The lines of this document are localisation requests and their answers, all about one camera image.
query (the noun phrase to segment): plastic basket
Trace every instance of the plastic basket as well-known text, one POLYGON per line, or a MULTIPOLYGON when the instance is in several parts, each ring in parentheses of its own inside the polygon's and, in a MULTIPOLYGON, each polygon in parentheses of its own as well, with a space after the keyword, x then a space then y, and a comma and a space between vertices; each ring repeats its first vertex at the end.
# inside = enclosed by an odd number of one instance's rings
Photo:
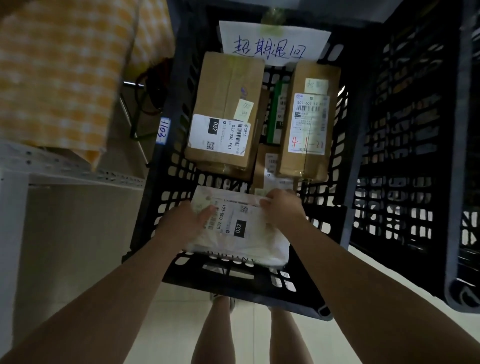
MULTIPOLYGON (((203 55, 208 50, 221 50, 218 21, 259 23, 267 10, 262 6, 228 1, 184 10, 162 115, 171 119, 170 133, 165 145, 155 146, 131 251, 124 259, 153 236, 165 211, 192 197, 198 184, 241 192, 249 187, 250 181, 200 172, 184 158, 183 151, 188 141, 203 55)), ((379 25, 298 11, 287 11, 285 24, 331 31, 329 44, 318 62, 342 68, 340 87, 343 91, 338 97, 328 181, 304 183, 298 193, 310 221, 346 248, 353 223, 353 196, 365 136, 362 126, 366 128, 374 90, 370 75, 380 62, 381 48, 375 41, 379 25), (337 58, 331 53, 335 47, 337 51, 343 47, 337 58)), ((278 79, 290 76, 291 70, 285 67, 267 67, 263 85, 273 90, 278 79)), ((262 142, 265 142, 265 134, 266 124, 262 142)), ((331 319, 330 310, 293 249, 282 271, 250 263, 238 264, 215 256, 180 253, 168 268, 164 282, 279 306, 323 320, 331 319), (212 267, 222 268, 225 274, 212 271, 212 267)))
POLYGON ((474 0, 409 1, 385 23, 351 235, 466 312, 480 312, 476 11, 474 0))

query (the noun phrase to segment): bare leg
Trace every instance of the bare leg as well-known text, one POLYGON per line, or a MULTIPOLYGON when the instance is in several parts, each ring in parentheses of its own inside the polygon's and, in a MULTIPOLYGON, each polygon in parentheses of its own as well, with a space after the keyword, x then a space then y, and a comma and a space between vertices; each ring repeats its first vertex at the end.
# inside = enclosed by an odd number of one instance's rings
POLYGON ((307 345, 290 312, 271 308, 270 364, 313 364, 307 345))
POLYGON ((235 364, 232 329, 230 326, 230 299, 218 296, 193 351, 192 364, 235 364))

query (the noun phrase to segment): green package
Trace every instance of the green package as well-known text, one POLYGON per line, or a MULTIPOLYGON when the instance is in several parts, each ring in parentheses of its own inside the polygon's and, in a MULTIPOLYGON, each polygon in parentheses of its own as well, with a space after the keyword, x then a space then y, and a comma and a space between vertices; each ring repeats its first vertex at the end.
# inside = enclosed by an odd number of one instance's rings
POLYGON ((283 119, 287 105, 288 81, 278 80, 275 84, 272 107, 268 116, 267 143, 280 144, 283 119))

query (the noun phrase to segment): shoe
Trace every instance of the shoe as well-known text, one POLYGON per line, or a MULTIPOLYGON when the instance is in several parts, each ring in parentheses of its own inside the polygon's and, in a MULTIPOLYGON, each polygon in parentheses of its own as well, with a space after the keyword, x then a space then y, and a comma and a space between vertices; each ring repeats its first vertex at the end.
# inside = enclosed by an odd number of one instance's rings
MULTIPOLYGON (((210 301, 214 301, 215 298, 217 297, 223 297, 221 294, 216 294, 216 293, 210 293, 210 301)), ((237 300, 232 297, 228 297, 230 299, 230 313, 232 313, 233 309, 235 308, 235 304, 237 300)))

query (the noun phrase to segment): person's left hand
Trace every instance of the person's left hand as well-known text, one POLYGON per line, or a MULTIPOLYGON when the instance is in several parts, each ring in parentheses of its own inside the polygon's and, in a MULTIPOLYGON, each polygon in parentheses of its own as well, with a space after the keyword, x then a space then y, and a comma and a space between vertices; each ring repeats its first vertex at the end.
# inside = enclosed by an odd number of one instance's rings
POLYGON ((182 201, 160 219, 154 238, 165 239, 163 243, 172 245, 178 252, 202 232, 215 209, 210 205, 196 214, 189 200, 182 201))

